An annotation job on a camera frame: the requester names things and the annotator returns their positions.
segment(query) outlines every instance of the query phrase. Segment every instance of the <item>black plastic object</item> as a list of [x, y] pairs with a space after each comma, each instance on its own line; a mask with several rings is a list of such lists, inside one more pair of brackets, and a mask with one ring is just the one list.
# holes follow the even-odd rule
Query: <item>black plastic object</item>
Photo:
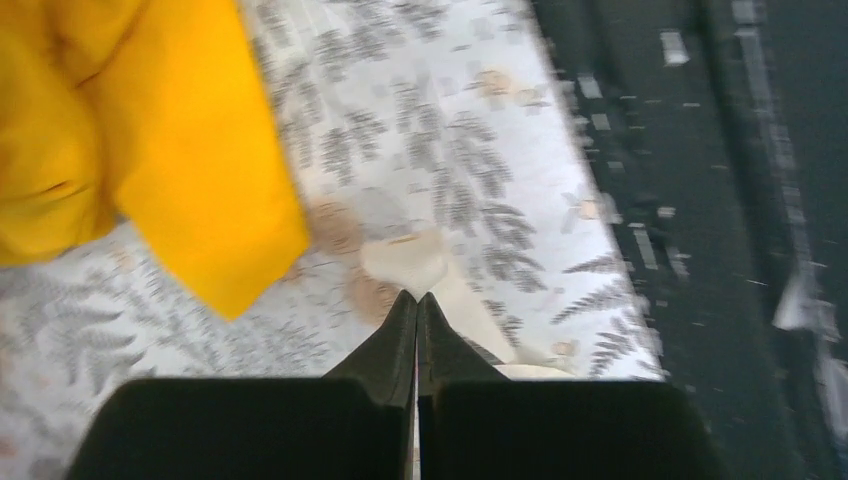
[[432, 295], [418, 319], [429, 352], [419, 360], [422, 478], [731, 478], [673, 386], [508, 381], [472, 356]]
[[125, 385], [68, 479], [408, 478], [416, 350], [424, 479], [727, 478], [674, 387], [509, 381], [403, 292], [324, 378]]
[[402, 293], [331, 378], [130, 382], [97, 415], [67, 480], [402, 478], [416, 311]]

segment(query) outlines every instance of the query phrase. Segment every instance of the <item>dark surface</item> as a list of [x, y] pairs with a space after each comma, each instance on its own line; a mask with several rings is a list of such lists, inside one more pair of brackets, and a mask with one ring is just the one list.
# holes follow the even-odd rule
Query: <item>dark surface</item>
[[[537, 1], [534, 8], [555, 45], [560, 78], [588, 73], [601, 86], [603, 99], [575, 87], [576, 113], [607, 114], [613, 127], [589, 125], [587, 157], [624, 216], [616, 237], [637, 291], [651, 301], [664, 367], [702, 412], [731, 477], [837, 478], [811, 381], [809, 335], [782, 336], [770, 326], [791, 259], [773, 194], [739, 182], [759, 178], [762, 165], [743, 155], [758, 154], [756, 131], [731, 135], [756, 127], [745, 123], [753, 112], [747, 85], [717, 90], [719, 75], [744, 75], [733, 57], [735, 25], [709, 18], [724, 22], [709, 30], [710, 6], [671, 0]], [[729, 12], [729, 4], [722, 8]], [[680, 67], [664, 64], [660, 32], [669, 28], [682, 32], [690, 55]], [[729, 50], [719, 57], [716, 44]], [[716, 61], [727, 71], [716, 72]], [[728, 97], [741, 112], [738, 125], [728, 124], [736, 115], [725, 109]], [[748, 171], [740, 173], [740, 164]], [[673, 218], [658, 218], [660, 207], [672, 207]], [[656, 268], [636, 244], [640, 230], [653, 240]], [[673, 248], [689, 256], [688, 276], [672, 271], [665, 254]], [[782, 263], [762, 251], [782, 255]], [[777, 347], [797, 350], [801, 361], [791, 367], [798, 371], [783, 368]], [[787, 385], [790, 374], [801, 380]]]
[[426, 479], [740, 478], [666, 383], [453, 383], [436, 404], [440, 470]]
[[416, 343], [424, 479], [728, 478], [673, 386], [507, 381], [450, 328], [431, 294], [416, 308], [406, 292], [321, 379], [123, 386], [68, 478], [407, 478]]
[[404, 418], [353, 380], [133, 381], [67, 479], [397, 479]]
[[[822, 297], [848, 332], [848, 3], [769, 0], [774, 82], [798, 163], [798, 182]], [[848, 342], [834, 345], [848, 360]]]

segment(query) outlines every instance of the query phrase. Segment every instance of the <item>dark fabric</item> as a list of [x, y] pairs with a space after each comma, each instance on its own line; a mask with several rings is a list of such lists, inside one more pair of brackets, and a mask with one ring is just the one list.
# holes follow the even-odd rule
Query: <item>dark fabric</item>
[[[848, 3], [769, 0], [774, 81], [799, 166], [822, 296], [848, 332]], [[848, 360], [848, 341], [834, 346]]]
[[[623, 214], [616, 237], [651, 301], [664, 367], [700, 408], [732, 478], [837, 478], [811, 375], [813, 339], [770, 325], [792, 271], [791, 242], [763, 174], [730, 7], [534, 2], [560, 79], [575, 82], [574, 113], [609, 118], [610, 130], [588, 122], [587, 157]], [[665, 64], [669, 29], [686, 43], [682, 66]], [[589, 98], [581, 76], [596, 79], [603, 98]], [[662, 207], [672, 219], [656, 214]], [[656, 267], [635, 240], [646, 233]], [[676, 268], [675, 251], [685, 254]]]

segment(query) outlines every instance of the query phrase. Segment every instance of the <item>yellow cloth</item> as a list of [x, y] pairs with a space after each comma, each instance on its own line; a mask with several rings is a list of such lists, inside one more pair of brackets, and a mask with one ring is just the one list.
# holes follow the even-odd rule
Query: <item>yellow cloth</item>
[[115, 210], [232, 318], [309, 238], [234, 0], [0, 0], [0, 265]]

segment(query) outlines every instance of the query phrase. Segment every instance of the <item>bed sheet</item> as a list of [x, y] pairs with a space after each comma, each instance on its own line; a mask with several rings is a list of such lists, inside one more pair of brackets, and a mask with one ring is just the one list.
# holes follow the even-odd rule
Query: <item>bed sheet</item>
[[527, 3], [241, 5], [314, 248], [232, 323], [163, 272], [131, 223], [0, 271], [0, 478], [61, 478], [131, 378], [323, 374], [397, 291], [363, 273], [358, 247], [425, 228], [441, 229], [524, 363], [662, 378], [614, 206], [570, 133], [588, 120], [566, 113], [570, 86]]

